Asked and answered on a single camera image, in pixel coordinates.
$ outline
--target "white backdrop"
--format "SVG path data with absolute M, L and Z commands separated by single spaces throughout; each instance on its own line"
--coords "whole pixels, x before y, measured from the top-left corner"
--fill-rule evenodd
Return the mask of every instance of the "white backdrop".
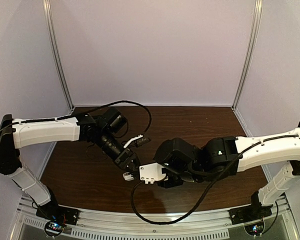
M 49 42 L 42 0 L 0 0 L 0 123 L 69 113 Z M 21 149 L 22 159 L 39 174 L 51 144 Z M 9 229 L 21 191 L 0 175 L 0 240 Z
M 300 1 L 264 1 L 261 25 L 238 110 L 253 136 L 300 121 Z M 274 176 L 281 164 L 268 166 Z M 300 231 L 300 184 L 287 197 Z
M 75 106 L 231 106 L 254 0 L 52 0 Z

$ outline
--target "wooden floor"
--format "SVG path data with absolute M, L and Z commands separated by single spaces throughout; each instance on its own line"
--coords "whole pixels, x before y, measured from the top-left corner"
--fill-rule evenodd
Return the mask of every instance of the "wooden floor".
M 122 139 L 140 134 L 148 122 L 140 107 L 118 107 L 129 120 L 130 131 Z M 142 164 L 152 163 L 157 147 L 166 139 L 180 137 L 202 147 L 215 137 L 244 136 L 231 108 L 227 107 L 149 107 L 153 122 L 147 132 L 152 141 L 137 152 Z M 44 171 L 42 182 L 56 195 L 59 204 L 110 212 L 132 213 L 130 192 L 137 181 L 124 181 L 123 172 L 97 147 L 86 155 L 86 142 L 58 142 Z M 261 167 L 217 182 L 198 211 L 235 207 L 250 203 L 253 192 L 267 183 Z M 142 185 L 135 193 L 141 213 L 188 211 L 207 183 L 185 183 L 171 189 Z

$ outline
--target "white bracket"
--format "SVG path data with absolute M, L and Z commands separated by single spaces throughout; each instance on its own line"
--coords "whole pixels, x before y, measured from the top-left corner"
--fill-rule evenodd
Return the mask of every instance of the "white bracket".
M 132 174 L 130 172 L 125 172 L 123 175 L 124 180 L 126 181 L 132 181 L 134 180 L 134 177 L 132 176 Z
M 130 145 L 130 143 L 132 143 L 135 140 L 142 139 L 143 137 L 144 136 L 140 134 L 138 136 L 131 138 L 129 141 L 126 142 L 126 144 L 123 146 L 123 148 L 126 149 Z
M 154 184 L 154 182 L 162 181 L 166 178 L 166 174 L 162 173 L 163 166 L 158 163 L 151 163 L 139 167 L 140 179 L 145 184 Z
M 258 198 L 262 206 L 273 205 L 281 194 L 300 179 L 300 176 L 292 174 L 293 170 L 290 162 L 287 162 L 281 168 L 280 172 L 274 176 L 272 181 L 265 185 L 265 187 L 260 188 Z

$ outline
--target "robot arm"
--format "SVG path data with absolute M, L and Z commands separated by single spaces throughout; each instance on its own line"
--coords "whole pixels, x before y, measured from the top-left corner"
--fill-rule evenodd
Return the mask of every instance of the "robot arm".
M 46 219 L 76 224 L 78 210 L 60 207 L 53 192 L 42 184 L 21 161 L 19 149 L 25 146 L 58 142 L 87 141 L 98 145 L 130 178 L 139 177 L 139 159 L 127 145 L 113 136 L 126 123 L 115 108 L 103 115 L 89 114 L 47 119 L 13 119 L 5 115 L 0 126 L 0 173 L 11 178 L 39 206 L 37 215 Z M 141 145 L 148 140 L 139 136 L 132 140 Z
M 156 151 L 153 158 L 155 163 L 141 165 L 137 155 L 128 147 L 131 142 L 141 145 L 149 140 L 139 135 L 125 145 L 119 143 L 113 133 L 118 132 L 125 123 L 126 119 L 115 108 L 98 116 L 85 114 L 55 119 L 23 120 L 6 115 L 0 126 L 0 173 L 10 177 L 33 198 L 40 206 L 38 216 L 59 221 L 65 215 L 66 223 L 73 225 L 77 222 L 78 210 L 58 205 L 52 191 L 21 162 L 19 148 L 57 141 L 92 142 L 115 165 L 126 171 L 123 177 L 127 181 L 140 179 L 146 184 L 157 182 L 160 187 L 171 188 L 184 182 L 211 182 L 246 148 L 261 142 L 245 152 L 222 178 L 263 164 L 289 162 L 272 182 L 251 197 L 250 208 L 233 210 L 232 216 L 237 216 L 233 217 L 234 224 L 271 214 L 270 207 L 278 196 L 300 179 L 300 124 L 292 131 L 271 136 L 213 138 L 202 148 L 181 138 L 166 140 Z M 280 138 L 286 135 L 294 137 Z

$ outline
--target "cable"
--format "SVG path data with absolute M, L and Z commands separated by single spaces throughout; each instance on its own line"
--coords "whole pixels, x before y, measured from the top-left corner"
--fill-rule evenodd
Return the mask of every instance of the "cable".
M 114 136 L 115 139 L 120 139 L 120 138 L 123 138 L 128 133 L 128 131 L 129 131 L 129 122 L 128 122 L 128 120 L 126 120 L 125 132 L 120 136 L 115 136 L 115 135 L 113 135 L 113 136 Z
M 73 115 L 70 115 L 70 116 L 69 115 L 68 116 L 62 116 L 60 118 L 60 120 L 68 119 L 68 118 L 72 118 L 72 117 L 77 117 L 77 116 L 82 116 L 82 115 L 89 114 L 89 113 L 92 113 L 94 111 L 106 108 L 106 107 L 110 107 L 110 106 L 113 106 L 113 105 L 116 105 L 116 104 L 122 104 L 122 103 L 137 105 L 137 106 L 143 108 L 144 110 L 146 110 L 146 112 L 149 115 L 149 120 L 148 120 L 148 124 L 147 124 L 146 128 L 144 129 L 144 131 L 142 133 L 142 135 L 144 135 L 148 131 L 148 129 L 150 128 L 150 126 L 151 126 L 152 115 L 151 115 L 151 112 L 149 111 L 149 109 L 146 106 L 144 106 L 144 105 L 142 105 L 142 104 L 140 104 L 138 102 L 135 102 L 135 101 L 129 101 L 129 100 L 114 101 L 114 102 L 111 102 L 111 103 L 108 103 L 108 104 L 105 104 L 105 105 L 102 105 L 102 106 L 94 107 L 94 108 L 92 108 L 90 110 L 83 111 L 83 112 L 80 112 L 80 113 L 77 113 L 77 114 L 73 114 Z
M 277 139 L 283 139 L 283 138 L 296 138 L 296 137 L 300 137 L 299 135 L 295 134 L 295 135 L 282 135 L 282 136 L 274 136 L 274 137 L 270 137 L 270 138 L 266 138 L 263 140 L 263 142 L 268 142 L 268 141 L 272 141 L 272 140 L 277 140 Z M 247 147 L 246 149 L 244 149 L 242 152 L 240 152 L 236 157 L 234 157 L 231 162 L 217 175 L 217 177 L 212 180 L 209 185 L 205 188 L 204 192 L 202 193 L 202 195 L 200 196 L 200 198 L 198 199 L 198 201 L 196 202 L 196 204 L 183 216 L 173 220 L 173 221 L 152 221 L 149 220 L 145 217 L 143 217 L 136 209 L 135 206 L 135 201 L 134 201 L 134 194 L 135 191 L 137 189 L 138 186 L 140 186 L 140 184 L 144 183 L 143 181 L 137 183 L 130 194 L 130 203 L 131 203 L 131 207 L 133 212 L 143 221 L 149 223 L 149 224 L 154 224 L 154 225 L 170 225 L 170 224 L 175 224 L 177 222 L 180 222 L 181 220 L 187 218 L 188 216 L 190 216 L 201 204 L 201 202 L 205 199 L 206 195 L 208 194 L 209 190 L 213 187 L 213 185 L 219 180 L 222 179 L 222 176 L 227 173 L 229 171 L 229 169 L 234 166 L 239 160 L 240 158 L 243 156 L 244 153 L 246 153 L 247 151 L 249 151 L 250 149 L 258 146 L 262 144 L 261 141 L 254 143 L 253 145 Z
M 90 160 L 94 160 L 92 157 L 89 156 L 89 149 L 92 148 L 93 146 L 95 146 L 96 144 L 92 143 L 91 145 L 87 146 L 86 147 L 86 150 L 85 150 L 85 154 L 86 156 L 90 159 Z M 104 153 L 103 155 L 105 155 L 105 158 L 99 160 L 99 161 L 96 161 L 97 163 L 99 162 L 102 162 L 104 160 L 106 160 L 108 158 L 108 156 Z
M 273 227 L 273 225 L 275 224 L 275 222 L 276 222 L 276 220 L 278 218 L 278 215 L 279 215 L 279 206 L 278 206 L 277 201 L 275 201 L 275 205 L 276 205 L 275 218 L 274 218 L 273 222 L 271 223 L 271 225 L 269 226 L 269 228 L 267 230 L 265 230 L 264 232 L 262 232 L 262 235 L 264 235 L 265 233 L 267 233 Z
M 210 173 L 210 172 L 203 172 L 203 171 L 196 171 L 196 170 L 194 170 L 193 169 L 193 167 L 192 167 L 192 161 L 190 162 L 190 163 L 188 163 L 188 169 L 189 169 L 189 171 L 191 172 L 191 173 L 193 173 L 193 174 L 196 174 L 196 175 L 199 175 L 199 176 L 204 176 L 204 177 L 209 177 L 209 176 L 211 176 L 212 174 L 216 174 L 216 173 Z
M 32 206 L 34 209 L 38 210 L 38 208 L 37 208 L 37 207 L 34 207 L 34 203 L 36 203 L 36 202 L 35 202 L 35 201 L 33 201 L 33 202 L 31 203 L 31 206 Z

